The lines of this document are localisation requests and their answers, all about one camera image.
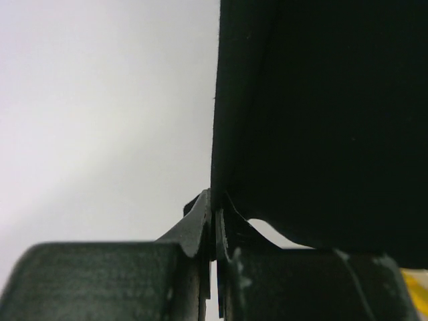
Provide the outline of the black t shirt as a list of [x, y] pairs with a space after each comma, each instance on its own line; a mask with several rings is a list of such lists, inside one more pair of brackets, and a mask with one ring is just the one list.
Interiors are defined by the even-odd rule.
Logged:
[[222, 1], [211, 206], [427, 267], [427, 2]]

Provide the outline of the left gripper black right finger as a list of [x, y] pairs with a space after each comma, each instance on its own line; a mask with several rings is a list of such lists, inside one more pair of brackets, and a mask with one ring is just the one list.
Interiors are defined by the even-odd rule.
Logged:
[[396, 263], [337, 249], [282, 249], [240, 214], [215, 216], [224, 320], [416, 320]]

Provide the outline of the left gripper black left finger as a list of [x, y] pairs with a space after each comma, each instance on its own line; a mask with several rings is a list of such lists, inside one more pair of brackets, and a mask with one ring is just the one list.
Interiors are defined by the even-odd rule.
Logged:
[[155, 241], [40, 243], [1, 294], [2, 320], [204, 320], [210, 192]]

